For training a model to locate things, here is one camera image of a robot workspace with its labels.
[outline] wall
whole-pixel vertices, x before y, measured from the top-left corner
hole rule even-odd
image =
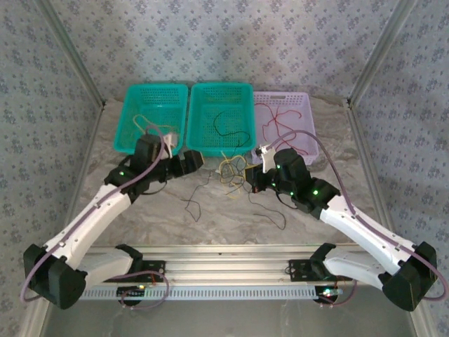
[[[243,80],[348,96],[396,0],[52,0],[104,98]]]
[[[434,245],[446,278],[448,13],[447,1],[418,2],[356,107],[398,231],[416,242]],[[449,336],[449,300],[431,307],[441,335]]]
[[[62,226],[99,109],[32,1],[0,13],[0,336],[15,336],[23,251]]]

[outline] gray marble floor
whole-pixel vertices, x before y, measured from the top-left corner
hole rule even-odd
[[[317,98],[311,98],[311,106],[317,136],[335,160],[353,202],[369,216],[375,217],[373,201],[343,107]],[[114,151],[112,147],[120,113],[120,102],[111,100],[107,103],[93,146],[78,211],[87,205],[109,171],[124,158],[123,154]],[[220,183],[216,172],[220,161],[221,159],[206,158],[206,164],[198,172],[170,180],[166,188],[154,196],[141,196],[112,222],[95,244],[153,246],[350,242],[331,226],[280,204],[272,191],[252,194],[251,201],[284,214],[286,228],[278,229],[276,224],[283,226],[283,217],[251,204],[245,191],[234,194],[236,199],[226,196],[229,190]],[[330,165],[321,152],[311,166],[311,171],[314,176],[337,186]],[[209,176],[207,186],[200,187],[193,198],[201,205],[201,217],[195,221],[185,210],[187,202],[182,200],[188,199],[197,185],[205,184]],[[154,184],[150,186],[150,190],[157,190],[159,187],[159,184]],[[198,217],[197,204],[191,203],[188,209]]]

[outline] red wire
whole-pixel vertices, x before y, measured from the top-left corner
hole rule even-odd
[[[267,142],[268,140],[267,140],[267,137],[265,136],[265,127],[268,127],[269,124],[270,124],[272,121],[274,121],[274,124],[275,124],[275,126],[276,126],[276,130],[277,130],[277,133],[278,133],[278,136],[279,136],[279,137],[281,137],[281,132],[280,132],[280,130],[279,130],[279,125],[283,126],[284,128],[288,129],[289,131],[293,131],[292,128],[290,128],[289,126],[286,126],[285,124],[282,124],[280,121],[278,121],[278,117],[279,117],[279,116],[284,115],[284,114],[287,114],[287,113],[289,113],[289,112],[294,112],[294,113],[297,113],[297,114],[299,115],[299,118],[302,118],[301,112],[296,111],[296,110],[287,110],[287,111],[285,111],[285,112],[279,113],[279,108],[280,108],[280,106],[278,106],[277,109],[276,109],[276,116],[275,116],[274,113],[273,113],[273,110],[271,109],[271,107],[268,106],[268,105],[266,105],[265,103],[256,103],[255,105],[263,105],[263,106],[267,107],[268,110],[270,111],[270,113],[272,114],[272,117],[273,117],[267,124],[262,125],[262,135],[263,135],[264,140],[265,140],[266,142]],[[309,153],[307,153],[306,150],[299,149],[299,148],[297,148],[296,146],[293,146],[293,145],[291,145],[291,144],[289,143],[290,141],[296,139],[296,136],[297,136],[297,134],[295,133],[295,134],[293,135],[293,138],[291,138],[291,139],[283,139],[282,142],[276,146],[276,149],[275,149],[275,150],[277,151],[277,150],[279,149],[280,146],[282,146],[283,144],[287,144],[289,147],[295,149],[296,152],[298,152],[299,154],[309,154]]]

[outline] white component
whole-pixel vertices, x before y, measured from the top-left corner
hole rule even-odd
[[[332,275],[350,277],[382,290],[377,276],[385,269],[372,256],[334,248],[326,255],[323,264]]]
[[[402,260],[405,262],[409,259],[409,254],[381,239],[353,217],[350,210],[347,209],[347,204],[343,196],[333,197],[332,200],[328,202],[328,206],[328,209],[322,210],[320,220],[331,225],[340,232],[343,232],[350,239],[359,244],[379,261],[389,274],[393,275],[400,269],[400,266],[398,265],[399,261]],[[411,241],[390,232],[387,228],[382,227],[379,223],[358,210],[356,207],[354,208],[356,209],[357,215],[362,217],[369,225],[382,234],[391,237],[400,245],[414,251],[413,243]]]
[[[114,249],[106,254],[83,258],[78,269],[87,272],[85,290],[89,290],[107,279],[126,274],[132,263],[128,253]]]
[[[266,173],[270,169],[275,169],[276,164],[274,163],[274,155],[276,154],[276,151],[272,147],[271,149],[267,150],[268,145],[261,146],[260,150],[262,151],[261,157],[262,157],[262,172]]]
[[[110,193],[116,187],[113,185],[103,185],[92,199],[92,201],[85,207],[85,209],[59,234],[46,242],[47,250],[59,244],[60,248],[53,254],[60,258],[65,256],[67,258],[66,264],[73,269],[77,269],[81,259],[86,255],[87,250],[92,246],[93,242],[100,236],[107,226],[130,205],[131,201],[126,194],[117,192],[103,202],[101,206],[97,202],[106,194]],[[72,228],[76,222],[92,207],[97,209],[85,219],[84,223],[75,230],[74,233],[65,242],[61,242],[65,233]]]
[[[168,153],[167,151],[164,151],[161,159],[173,158],[172,149],[174,149],[177,145],[177,134],[167,133],[163,137],[163,141],[165,142],[165,145],[168,148]]]

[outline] green basket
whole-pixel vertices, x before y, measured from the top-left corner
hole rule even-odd
[[[246,83],[195,84],[186,144],[205,157],[252,150],[256,145],[253,87]]]
[[[150,123],[156,124],[165,135],[179,135],[173,150],[177,154],[184,139],[187,97],[189,89],[184,84],[137,84],[126,93],[114,149],[134,154],[135,144]]]

